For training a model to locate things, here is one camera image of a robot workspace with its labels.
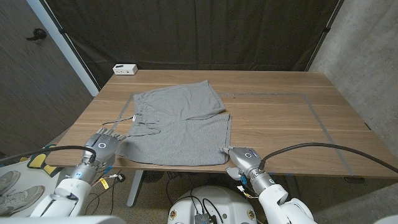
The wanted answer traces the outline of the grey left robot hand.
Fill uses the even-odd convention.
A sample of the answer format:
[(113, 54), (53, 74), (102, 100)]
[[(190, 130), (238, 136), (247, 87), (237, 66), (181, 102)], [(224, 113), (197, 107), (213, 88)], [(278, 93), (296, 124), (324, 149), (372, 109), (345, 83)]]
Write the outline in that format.
[(90, 162), (92, 153), (85, 151), (82, 162), (85, 164), (94, 164), (98, 168), (112, 166), (115, 162), (116, 149), (125, 139), (125, 135), (113, 133), (112, 129), (100, 128), (84, 145), (96, 152), (95, 160)]

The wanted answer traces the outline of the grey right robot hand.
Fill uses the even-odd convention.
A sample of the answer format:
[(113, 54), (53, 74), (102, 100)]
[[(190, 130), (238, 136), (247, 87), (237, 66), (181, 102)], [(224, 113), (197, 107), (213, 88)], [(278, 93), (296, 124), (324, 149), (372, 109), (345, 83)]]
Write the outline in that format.
[(235, 167), (226, 167), (228, 175), (234, 180), (240, 180), (243, 176), (255, 179), (261, 173), (259, 170), (261, 158), (255, 150), (248, 147), (228, 146), (221, 147), (220, 151), (229, 155), (235, 165)]

